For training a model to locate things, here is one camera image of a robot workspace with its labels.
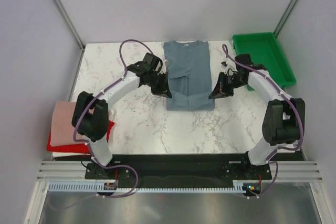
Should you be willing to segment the blue grey t shirt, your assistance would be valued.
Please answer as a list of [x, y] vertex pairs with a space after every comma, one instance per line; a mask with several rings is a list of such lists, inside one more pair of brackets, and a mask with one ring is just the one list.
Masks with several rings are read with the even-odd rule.
[[177, 42], [163, 44], [168, 63], [168, 84], [172, 94], [167, 99], [168, 111], [212, 111], [214, 100], [209, 44], [206, 41]]

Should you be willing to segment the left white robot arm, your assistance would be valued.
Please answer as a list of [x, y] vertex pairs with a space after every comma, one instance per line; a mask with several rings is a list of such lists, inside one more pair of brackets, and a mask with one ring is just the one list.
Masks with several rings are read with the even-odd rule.
[[170, 99], [168, 74], [162, 73], [163, 61], [152, 53], [146, 53], [141, 61], [125, 67], [124, 74], [97, 93], [81, 92], [75, 104], [71, 125], [74, 127], [73, 140], [84, 143], [97, 164], [97, 173], [111, 178], [115, 165], [109, 150], [109, 109], [130, 92], [142, 87], [151, 88], [153, 95]]

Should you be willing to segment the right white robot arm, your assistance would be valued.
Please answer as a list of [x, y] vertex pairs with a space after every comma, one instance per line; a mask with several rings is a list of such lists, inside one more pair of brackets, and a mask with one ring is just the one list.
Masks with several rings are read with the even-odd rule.
[[226, 162], [227, 177], [235, 180], [271, 179], [272, 161], [301, 161], [301, 146], [305, 132], [305, 102], [293, 98], [273, 81], [266, 67], [253, 63], [249, 54], [232, 59], [236, 71], [220, 72], [209, 99], [232, 97], [234, 90], [252, 87], [266, 105], [259, 142], [234, 163]]

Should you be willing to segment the green plastic tray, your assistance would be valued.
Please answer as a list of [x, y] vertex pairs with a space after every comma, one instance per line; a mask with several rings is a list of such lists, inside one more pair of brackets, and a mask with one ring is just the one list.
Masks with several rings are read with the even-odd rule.
[[296, 77], [273, 33], [234, 35], [233, 48], [237, 55], [250, 54], [253, 63], [264, 65], [281, 88], [296, 84]]

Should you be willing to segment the red folded t shirt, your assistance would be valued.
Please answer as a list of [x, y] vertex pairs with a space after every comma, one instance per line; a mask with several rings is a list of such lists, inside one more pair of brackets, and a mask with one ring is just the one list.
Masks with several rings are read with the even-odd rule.
[[53, 120], [46, 146], [47, 151], [62, 154], [89, 154], [89, 149], [84, 142], [73, 140], [73, 133], [71, 118]]

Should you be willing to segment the pink folded t shirt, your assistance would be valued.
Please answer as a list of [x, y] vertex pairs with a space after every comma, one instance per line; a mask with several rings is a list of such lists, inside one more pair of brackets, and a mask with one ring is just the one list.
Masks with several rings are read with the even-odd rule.
[[59, 147], [65, 145], [84, 144], [87, 137], [76, 133], [71, 124], [75, 110], [75, 102], [57, 101], [51, 122], [51, 146]]

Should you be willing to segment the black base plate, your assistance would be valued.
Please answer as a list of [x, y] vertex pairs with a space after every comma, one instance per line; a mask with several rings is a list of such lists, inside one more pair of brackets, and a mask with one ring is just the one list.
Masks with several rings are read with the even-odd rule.
[[138, 185], [224, 185], [234, 180], [270, 180], [268, 164], [249, 164], [244, 154], [115, 155], [102, 169], [89, 163], [86, 179], [117, 179], [129, 188]]

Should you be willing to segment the left aluminium corner post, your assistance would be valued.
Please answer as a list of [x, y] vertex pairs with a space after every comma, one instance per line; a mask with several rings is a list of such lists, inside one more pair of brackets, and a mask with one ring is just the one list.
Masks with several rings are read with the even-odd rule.
[[65, 25], [69, 29], [73, 39], [75, 40], [76, 44], [80, 48], [81, 51], [85, 50], [85, 44], [83, 43], [82, 39], [80, 38], [80, 35], [78, 31], [76, 30], [68, 12], [66, 11], [63, 3], [61, 0], [52, 0], [53, 4], [55, 5], [58, 13], [60, 14], [62, 20], [64, 21]]

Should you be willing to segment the aluminium corner post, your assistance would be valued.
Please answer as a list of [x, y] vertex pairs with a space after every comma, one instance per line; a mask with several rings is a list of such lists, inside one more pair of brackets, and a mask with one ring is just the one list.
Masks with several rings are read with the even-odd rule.
[[80, 48], [81, 51], [85, 50], [85, 44], [83, 43], [82, 39], [80, 38], [80, 35], [78, 31], [76, 30], [68, 12], [66, 11], [63, 3], [61, 0], [52, 0], [53, 4], [55, 5], [58, 13], [60, 14], [62, 20], [64, 21], [65, 25], [69, 29], [73, 39], [75, 40], [76, 44]]
[[289, 19], [291, 13], [293, 12], [294, 8], [298, 4], [299, 0], [290, 0], [285, 11], [283, 12], [273, 34], [276, 38], [280, 35], [281, 31], [283, 30], [287, 20]]

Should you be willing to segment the right aluminium corner post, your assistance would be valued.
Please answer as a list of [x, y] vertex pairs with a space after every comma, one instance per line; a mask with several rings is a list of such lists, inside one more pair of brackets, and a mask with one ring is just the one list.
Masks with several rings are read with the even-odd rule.
[[283, 30], [287, 20], [289, 19], [291, 13], [293, 12], [294, 8], [298, 4], [299, 0], [290, 0], [285, 11], [283, 12], [273, 34], [276, 38], [280, 35], [281, 31]]

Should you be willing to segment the aluminium frame rail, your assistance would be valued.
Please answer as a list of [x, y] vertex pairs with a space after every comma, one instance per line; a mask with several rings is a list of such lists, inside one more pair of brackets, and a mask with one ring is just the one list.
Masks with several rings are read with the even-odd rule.
[[[321, 183], [322, 176], [316, 162], [279, 161], [277, 182]], [[86, 169], [80, 161], [43, 161], [37, 180], [42, 182], [81, 182], [85, 179]]]

